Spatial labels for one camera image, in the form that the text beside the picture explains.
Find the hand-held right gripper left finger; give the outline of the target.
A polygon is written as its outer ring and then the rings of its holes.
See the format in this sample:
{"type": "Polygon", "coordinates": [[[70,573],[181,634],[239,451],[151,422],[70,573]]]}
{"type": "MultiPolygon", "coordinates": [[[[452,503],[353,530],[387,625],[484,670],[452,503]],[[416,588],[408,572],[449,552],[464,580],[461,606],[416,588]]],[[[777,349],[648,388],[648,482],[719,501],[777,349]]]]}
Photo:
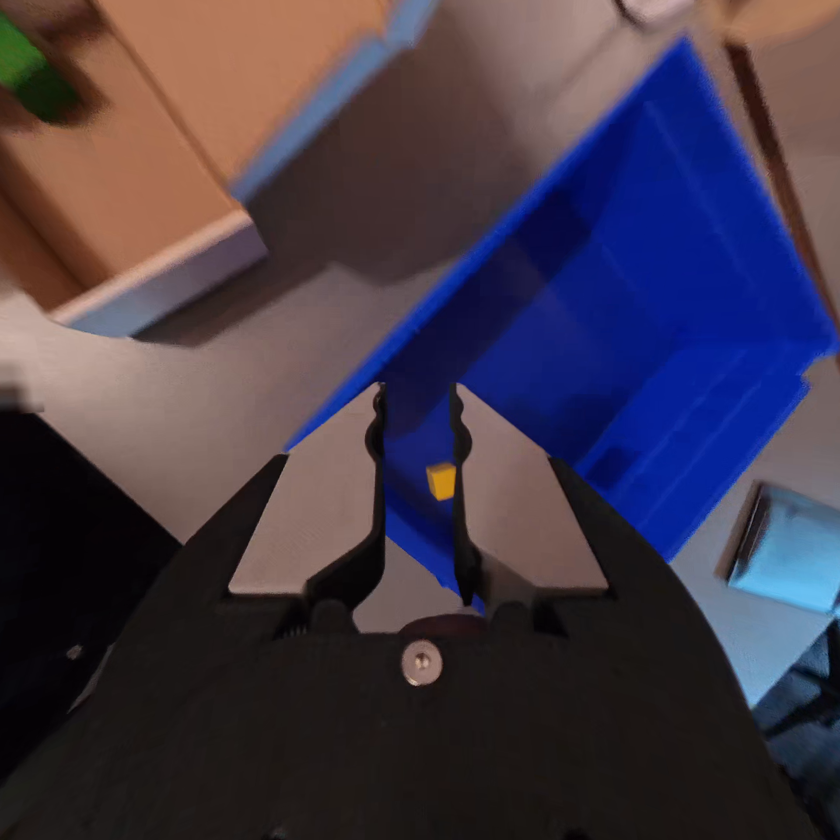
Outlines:
{"type": "Polygon", "coordinates": [[[227,585],[357,607],[385,567],[386,387],[375,382],[295,444],[227,585]]]}

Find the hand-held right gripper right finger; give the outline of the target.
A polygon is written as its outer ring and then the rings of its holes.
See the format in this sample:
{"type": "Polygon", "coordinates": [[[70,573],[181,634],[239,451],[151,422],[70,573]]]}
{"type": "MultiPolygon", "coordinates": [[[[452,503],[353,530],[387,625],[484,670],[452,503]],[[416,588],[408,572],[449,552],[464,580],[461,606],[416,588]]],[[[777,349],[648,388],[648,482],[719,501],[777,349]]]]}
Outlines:
{"type": "Polygon", "coordinates": [[[465,385],[449,392],[455,437],[455,572],[466,605],[607,592],[608,581],[548,453],[465,385]]]}

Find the white cardboard box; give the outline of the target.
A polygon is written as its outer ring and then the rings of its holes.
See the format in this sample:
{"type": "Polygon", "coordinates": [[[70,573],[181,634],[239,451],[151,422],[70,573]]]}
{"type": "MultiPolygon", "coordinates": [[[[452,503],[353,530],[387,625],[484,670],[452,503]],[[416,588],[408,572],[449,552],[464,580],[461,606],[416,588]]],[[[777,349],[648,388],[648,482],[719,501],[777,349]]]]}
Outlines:
{"type": "Polygon", "coordinates": [[[735,590],[839,614],[839,510],[761,484],[727,578],[735,590]]]}

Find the blue plastic bin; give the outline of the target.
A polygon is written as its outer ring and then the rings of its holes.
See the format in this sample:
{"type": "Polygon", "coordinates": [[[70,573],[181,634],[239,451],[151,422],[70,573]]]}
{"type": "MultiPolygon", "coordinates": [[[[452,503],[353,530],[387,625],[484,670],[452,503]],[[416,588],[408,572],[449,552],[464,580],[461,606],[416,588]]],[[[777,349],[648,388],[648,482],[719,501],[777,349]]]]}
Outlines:
{"type": "Polygon", "coordinates": [[[689,37],[433,285],[288,439],[386,384],[386,534],[448,588],[452,382],[672,561],[838,350],[689,37]]]}

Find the large brown cardboard box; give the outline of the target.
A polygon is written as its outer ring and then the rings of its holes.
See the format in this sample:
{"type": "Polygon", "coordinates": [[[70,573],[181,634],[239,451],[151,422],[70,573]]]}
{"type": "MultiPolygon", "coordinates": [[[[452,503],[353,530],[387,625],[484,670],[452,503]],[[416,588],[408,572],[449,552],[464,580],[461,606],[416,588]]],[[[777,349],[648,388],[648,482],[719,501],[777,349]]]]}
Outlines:
{"type": "Polygon", "coordinates": [[[260,262],[245,205],[438,2],[2,2],[78,90],[2,89],[2,275],[59,326],[128,338],[260,262]]]}

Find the black chair base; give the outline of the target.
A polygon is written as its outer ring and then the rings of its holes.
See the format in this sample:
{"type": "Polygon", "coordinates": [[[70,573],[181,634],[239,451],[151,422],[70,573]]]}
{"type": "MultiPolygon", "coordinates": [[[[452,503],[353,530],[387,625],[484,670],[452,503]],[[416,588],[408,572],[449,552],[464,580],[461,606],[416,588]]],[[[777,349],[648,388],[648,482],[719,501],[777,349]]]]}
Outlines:
{"type": "Polygon", "coordinates": [[[827,672],[819,673],[813,668],[793,664],[790,672],[817,688],[817,694],[804,705],[787,713],[770,728],[763,730],[763,736],[770,740],[806,723],[819,723],[830,729],[839,719],[839,624],[834,621],[824,633],[826,640],[827,672]]]}

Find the green object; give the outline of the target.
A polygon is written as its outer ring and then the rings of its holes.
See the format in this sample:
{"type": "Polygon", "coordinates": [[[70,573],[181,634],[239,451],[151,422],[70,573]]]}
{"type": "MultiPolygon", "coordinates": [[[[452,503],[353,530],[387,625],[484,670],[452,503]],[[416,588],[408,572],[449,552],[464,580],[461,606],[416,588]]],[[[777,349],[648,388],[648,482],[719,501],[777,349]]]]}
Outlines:
{"type": "Polygon", "coordinates": [[[1,86],[43,123],[63,123],[81,105],[78,90],[5,12],[1,13],[1,86]]]}

